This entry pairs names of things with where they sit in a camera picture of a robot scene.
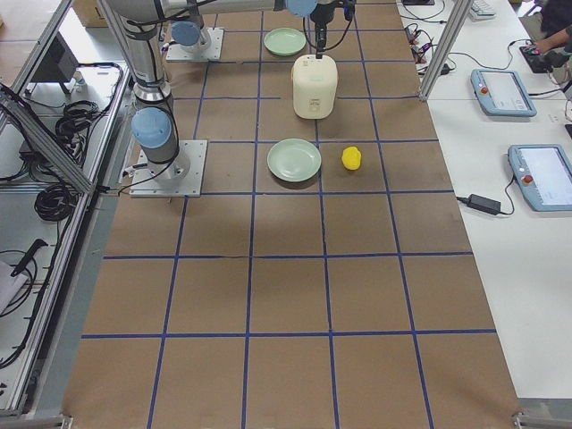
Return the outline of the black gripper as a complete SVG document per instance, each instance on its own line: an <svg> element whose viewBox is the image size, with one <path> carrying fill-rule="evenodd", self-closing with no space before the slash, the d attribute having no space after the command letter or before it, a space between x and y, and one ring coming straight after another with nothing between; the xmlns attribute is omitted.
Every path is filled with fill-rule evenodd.
<svg viewBox="0 0 572 429"><path fill-rule="evenodd" d="M323 59L326 48L326 26L323 24L315 25L315 50L317 52L316 59Z"/></svg>

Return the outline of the person's hand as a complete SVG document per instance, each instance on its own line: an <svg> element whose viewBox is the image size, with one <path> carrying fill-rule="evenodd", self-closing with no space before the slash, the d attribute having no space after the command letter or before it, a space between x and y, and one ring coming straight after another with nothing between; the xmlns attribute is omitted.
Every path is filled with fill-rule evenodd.
<svg viewBox="0 0 572 429"><path fill-rule="evenodd" d="M534 45L542 55L553 49L553 42L550 38L539 39L534 42Z"/></svg>

